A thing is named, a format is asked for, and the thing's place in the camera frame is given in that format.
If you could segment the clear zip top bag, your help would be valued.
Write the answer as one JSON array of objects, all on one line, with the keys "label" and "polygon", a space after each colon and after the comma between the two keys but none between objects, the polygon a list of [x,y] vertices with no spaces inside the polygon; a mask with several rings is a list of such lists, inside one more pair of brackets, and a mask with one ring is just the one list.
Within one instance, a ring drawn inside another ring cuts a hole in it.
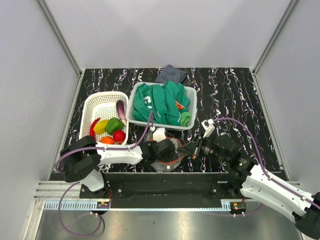
[{"label": "clear zip top bag", "polygon": [[168,173],[175,170],[181,163],[183,153],[178,152],[181,142],[174,137],[167,137],[163,127],[147,134],[147,143],[151,148],[150,166],[158,173]]}]

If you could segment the red fake round fruit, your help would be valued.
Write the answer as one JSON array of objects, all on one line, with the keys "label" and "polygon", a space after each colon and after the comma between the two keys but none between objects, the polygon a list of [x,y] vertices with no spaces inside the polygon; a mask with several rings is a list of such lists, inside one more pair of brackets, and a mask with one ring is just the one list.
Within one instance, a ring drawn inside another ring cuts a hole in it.
[{"label": "red fake round fruit", "polygon": [[125,141],[126,136],[127,135],[122,130],[116,130],[113,133],[112,138],[115,143],[122,144]]}]

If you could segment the orange fake pumpkin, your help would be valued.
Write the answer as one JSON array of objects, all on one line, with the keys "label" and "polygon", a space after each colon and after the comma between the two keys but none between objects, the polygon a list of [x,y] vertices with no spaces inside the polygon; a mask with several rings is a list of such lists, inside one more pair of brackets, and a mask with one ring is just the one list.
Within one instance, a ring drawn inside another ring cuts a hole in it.
[{"label": "orange fake pumpkin", "polygon": [[107,145],[114,145],[115,144],[115,141],[112,137],[110,136],[105,136],[105,137],[102,137],[100,140],[99,140],[100,143],[103,143],[103,144],[107,144]]}]

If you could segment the green fake pepper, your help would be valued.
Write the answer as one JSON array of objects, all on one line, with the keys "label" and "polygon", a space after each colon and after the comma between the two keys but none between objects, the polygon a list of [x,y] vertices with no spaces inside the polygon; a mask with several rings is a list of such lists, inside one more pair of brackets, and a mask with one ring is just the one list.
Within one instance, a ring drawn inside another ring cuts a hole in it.
[{"label": "green fake pepper", "polygon": [[111,118],[107,125],[105,126],[105,131],[109,135],[113,135],[115,131],[122,130],[124,127],[124,124],[117,118],[113,117]]}]

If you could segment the purple fake eggplant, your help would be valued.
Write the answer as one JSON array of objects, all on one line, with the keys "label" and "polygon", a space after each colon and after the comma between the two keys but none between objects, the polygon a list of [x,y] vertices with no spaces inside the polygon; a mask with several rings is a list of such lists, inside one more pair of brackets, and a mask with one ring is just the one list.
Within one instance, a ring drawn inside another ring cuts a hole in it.
[{"label": "purple fake eggplant", "polygon": [[124,102],[122,100],[118,100],[116,102],[116,110],[117,110],[120,121],[126,126],[127,125],[126,112],[125,112]]}]

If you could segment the yellow fake fruit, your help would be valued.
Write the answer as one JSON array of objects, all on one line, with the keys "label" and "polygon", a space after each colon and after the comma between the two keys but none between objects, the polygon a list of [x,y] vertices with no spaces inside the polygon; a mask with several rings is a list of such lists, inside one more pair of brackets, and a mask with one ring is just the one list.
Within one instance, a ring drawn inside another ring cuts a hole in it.
[{"label": "yellow fake fruit", "polygon": [[95,134],[100,135],[105,133],[108,122],[109,122],[108,119],[99,121],[94,127]]}]

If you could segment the red fake chili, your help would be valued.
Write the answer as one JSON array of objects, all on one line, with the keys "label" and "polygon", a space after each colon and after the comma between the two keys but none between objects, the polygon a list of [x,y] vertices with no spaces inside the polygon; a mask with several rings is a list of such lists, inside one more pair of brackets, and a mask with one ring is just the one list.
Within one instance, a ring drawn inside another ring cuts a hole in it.
[{"label": "red fake chili", "polygon": [[90,134],[90,136],[93,137],[93,140],[94,140],[94,141],[96,141],[96,134],[95,134],[95,131],[94,131],[94,127],[95,127],[95,125],[99,122],[100,119],[101,119],[100,117],[97,118],[97,119],[95,119],[95,120],[92,122],[91,126],[90,126],[89,134]]}]

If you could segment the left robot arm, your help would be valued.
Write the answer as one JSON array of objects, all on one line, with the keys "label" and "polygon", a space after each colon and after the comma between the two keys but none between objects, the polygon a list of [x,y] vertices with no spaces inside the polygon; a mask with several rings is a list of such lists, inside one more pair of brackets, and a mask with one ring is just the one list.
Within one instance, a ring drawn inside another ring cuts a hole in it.
[{"label": "left robot arm", "polygon": [[93,136],[85,136],[60,152],[56,170],[67,183],[80,182],[97,198],[108,193],[99,166],[114,164],[142,164],[144,168],[159,168],[178,161],[181,143],[167,137],[161,141],[143,141],[138,144],[112,145],[96,142]]}]

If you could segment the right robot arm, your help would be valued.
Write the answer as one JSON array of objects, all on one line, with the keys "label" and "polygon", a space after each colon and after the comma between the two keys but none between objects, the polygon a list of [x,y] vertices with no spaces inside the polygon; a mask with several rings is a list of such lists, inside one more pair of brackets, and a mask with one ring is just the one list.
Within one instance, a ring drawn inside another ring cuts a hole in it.
[{"label": "right robot arm", "polygon": [[320,194],[299,189],[267,171],[254,157],[240,152],[229,136],[215,139],[197,136],[177,150],[192,159],[212,157],[224,162],[230,197],[243,195],[258,201],[294,222],[304,235],[320,238]]}]

